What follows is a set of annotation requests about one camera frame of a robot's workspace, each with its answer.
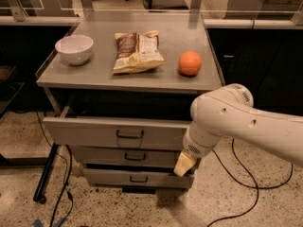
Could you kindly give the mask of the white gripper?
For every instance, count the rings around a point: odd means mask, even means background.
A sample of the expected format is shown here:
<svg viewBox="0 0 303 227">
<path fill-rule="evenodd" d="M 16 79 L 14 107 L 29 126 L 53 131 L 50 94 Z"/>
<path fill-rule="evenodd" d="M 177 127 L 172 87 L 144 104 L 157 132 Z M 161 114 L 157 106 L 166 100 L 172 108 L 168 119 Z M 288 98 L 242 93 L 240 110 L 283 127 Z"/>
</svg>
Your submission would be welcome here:
<svg viewBox="0 0 303 227">
<path fill-rule="evenodd" d="M 204 130 L 188 128 L 183 137 L 185 151 L 179 155 L 173 172 L 183 177 L 192 169 L 197 159 L 205 157 L 218 144 L 218 137 Z"/>
</svg>

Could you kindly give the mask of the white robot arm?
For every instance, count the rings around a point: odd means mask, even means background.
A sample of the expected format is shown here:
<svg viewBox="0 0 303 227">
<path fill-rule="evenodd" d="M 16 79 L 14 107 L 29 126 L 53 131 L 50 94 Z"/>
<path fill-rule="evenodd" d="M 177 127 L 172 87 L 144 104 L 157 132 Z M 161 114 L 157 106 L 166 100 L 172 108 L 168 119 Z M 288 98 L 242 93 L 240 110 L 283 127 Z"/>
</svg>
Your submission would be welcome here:
<svg viewBox="0 0 303 227">
<path fill-rule="evenodd" d="M 303 166 L 303 117 L 253 107 L 250 91 L 237 83 L 196 97 L 184 149 L 174 173 L 184 176 L 225 136 L 253 144 L 296 166 Z"/>
</svg>

